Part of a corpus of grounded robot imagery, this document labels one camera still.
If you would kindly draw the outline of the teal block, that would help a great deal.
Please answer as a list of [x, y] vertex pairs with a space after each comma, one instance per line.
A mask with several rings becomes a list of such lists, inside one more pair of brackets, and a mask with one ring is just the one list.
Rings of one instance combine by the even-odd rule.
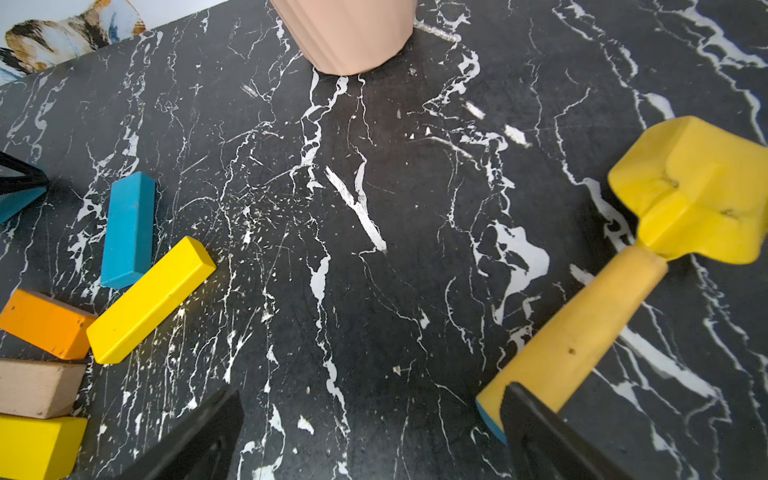
[[136, 172], [113, 183], [100, 283], [111, 289], [135, 284], [152, 264], [155, 180]]
[[2, 195], [0, 201], [0, 223], [4, 223], [12, 218], [37, 200], [46, 191], [46, 187], [37, 187]]

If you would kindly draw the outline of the natural wood block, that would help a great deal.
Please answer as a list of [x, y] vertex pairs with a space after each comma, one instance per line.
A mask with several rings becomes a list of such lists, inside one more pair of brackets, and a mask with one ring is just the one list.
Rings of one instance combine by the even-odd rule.
[[1, 413], [34, 419], [68, 416], [86, 366], [29, 360], [1, 360]]

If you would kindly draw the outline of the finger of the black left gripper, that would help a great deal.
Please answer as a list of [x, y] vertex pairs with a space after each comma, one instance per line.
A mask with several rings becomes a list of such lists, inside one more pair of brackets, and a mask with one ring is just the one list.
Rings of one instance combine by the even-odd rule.
[[2, 176], [2, 195], [13, 194], [34, 188], [47, 188], [49, 179], [46, 174], [34, 165], [23, 162], [5, 152], [1, 153], [1, 166], [16, 172], [15, 176]]

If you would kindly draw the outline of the orange block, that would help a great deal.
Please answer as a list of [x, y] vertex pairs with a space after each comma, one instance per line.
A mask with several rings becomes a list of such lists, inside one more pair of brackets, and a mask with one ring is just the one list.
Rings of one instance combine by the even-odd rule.
[[82, 360], [90, 349], [94, 314], [37, 292], [16, 289], [1, 312], [1, 329], [61, 360]]

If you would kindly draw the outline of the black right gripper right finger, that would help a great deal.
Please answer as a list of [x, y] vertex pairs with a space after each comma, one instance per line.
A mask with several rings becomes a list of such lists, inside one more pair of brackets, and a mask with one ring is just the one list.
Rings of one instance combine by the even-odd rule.
[[518, 479], [630, 477], [520, 383], [506, 387], [500, 415]]

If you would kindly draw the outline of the yellow block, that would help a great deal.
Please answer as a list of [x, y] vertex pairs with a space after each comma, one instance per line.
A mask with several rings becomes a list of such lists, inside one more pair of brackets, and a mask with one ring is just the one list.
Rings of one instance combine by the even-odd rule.
[[62, 479], [75, 466], [88, 421], [1, 416], [1, 478]]
[[124, 360], [215, 270], [200, 241], [180, 240], [87, 328], [95, 362]]

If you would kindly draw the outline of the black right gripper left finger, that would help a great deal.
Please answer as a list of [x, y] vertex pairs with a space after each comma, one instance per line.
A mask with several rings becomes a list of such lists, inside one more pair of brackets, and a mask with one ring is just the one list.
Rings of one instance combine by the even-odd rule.
[[225, 479], [243, 421], [239, 391], [223, 387], [118, 477]]

